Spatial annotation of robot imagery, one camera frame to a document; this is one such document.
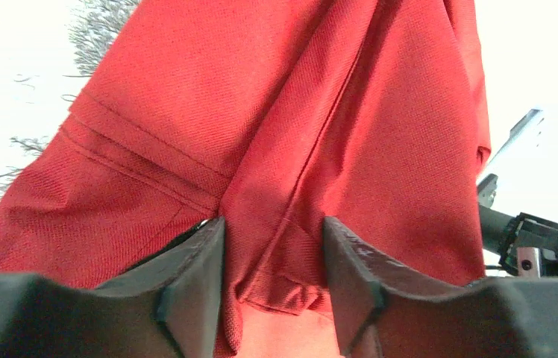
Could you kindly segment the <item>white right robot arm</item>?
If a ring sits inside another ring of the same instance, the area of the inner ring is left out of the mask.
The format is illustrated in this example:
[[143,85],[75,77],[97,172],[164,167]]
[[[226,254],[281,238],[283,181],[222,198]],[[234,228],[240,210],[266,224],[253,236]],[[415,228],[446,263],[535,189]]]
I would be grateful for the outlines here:
[[498,176],[477,185],[483,248],[499,256],[488,271],[514,277],[558,277],[558,223],[527,213],[509,216],[492,209]]

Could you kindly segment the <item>red student backpack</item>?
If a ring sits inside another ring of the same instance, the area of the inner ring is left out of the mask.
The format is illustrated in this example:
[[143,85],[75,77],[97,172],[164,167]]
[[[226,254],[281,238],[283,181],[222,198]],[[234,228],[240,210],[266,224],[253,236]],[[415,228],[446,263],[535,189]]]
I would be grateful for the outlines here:
[[0,272],[91,288],[227,225],[216,357],[337,357],[322,222],[485,273],[472,1],[142,1],[0,201]]

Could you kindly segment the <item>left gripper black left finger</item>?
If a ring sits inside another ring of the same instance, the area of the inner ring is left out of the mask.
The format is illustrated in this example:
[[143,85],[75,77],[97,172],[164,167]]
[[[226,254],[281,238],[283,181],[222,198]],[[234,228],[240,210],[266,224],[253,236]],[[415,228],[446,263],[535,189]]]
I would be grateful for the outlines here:
[[0,357],[211,357],[224,251],[220,218],[95,289],[0,274]]

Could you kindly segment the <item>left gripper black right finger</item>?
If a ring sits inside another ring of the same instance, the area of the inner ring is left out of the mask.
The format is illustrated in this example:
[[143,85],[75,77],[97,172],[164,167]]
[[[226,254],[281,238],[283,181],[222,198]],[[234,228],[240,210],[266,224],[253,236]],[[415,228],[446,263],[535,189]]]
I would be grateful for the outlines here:
[[558,357],[558,278],[470,287],[422,274],[323,221],[333,321],[344,357]]

